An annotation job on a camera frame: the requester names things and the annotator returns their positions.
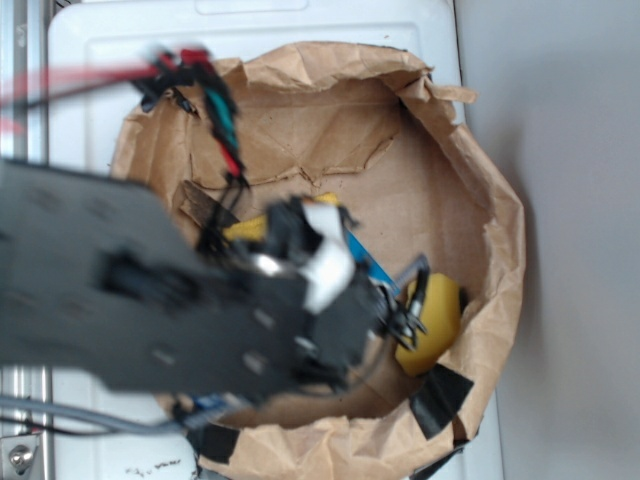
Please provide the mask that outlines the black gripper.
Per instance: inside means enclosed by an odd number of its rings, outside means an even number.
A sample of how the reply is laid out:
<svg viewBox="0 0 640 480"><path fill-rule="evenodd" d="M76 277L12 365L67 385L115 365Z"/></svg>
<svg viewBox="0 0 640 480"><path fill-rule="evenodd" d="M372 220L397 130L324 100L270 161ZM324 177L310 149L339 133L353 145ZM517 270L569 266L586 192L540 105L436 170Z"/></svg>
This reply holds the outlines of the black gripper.
<svg viewBox="0 0 640 480"><path fill-rule="evenodd" d="M357 223L347 209L306 198L271 204L264 238L234 240L234 247L267 275L295 273L305 281L305 325L294 338L301 364L294 377L306 395L314 384L341 392L354 388L349 376L364 360L370 335L417 348L417 331L427 332L420 316L430 265L418 255L393 279L400 287L394 295L353 259L346 233Z"/></svg>

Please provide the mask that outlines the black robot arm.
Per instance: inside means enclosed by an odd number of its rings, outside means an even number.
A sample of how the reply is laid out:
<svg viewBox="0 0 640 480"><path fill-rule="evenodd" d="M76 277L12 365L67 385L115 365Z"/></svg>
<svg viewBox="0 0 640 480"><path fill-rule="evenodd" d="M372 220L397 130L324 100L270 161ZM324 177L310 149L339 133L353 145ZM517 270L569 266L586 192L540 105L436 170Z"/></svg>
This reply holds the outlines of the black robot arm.
<svg viewBox="0 0 640 480"><path fill-rule="evenodd" d="M424 258L402 306L352 254L344 209L293 197L264 221L256 240L214 227L212 245L196 248L142 185L3 161L2 363L258 404L349 389L371 333L416 347Z"/></svg>

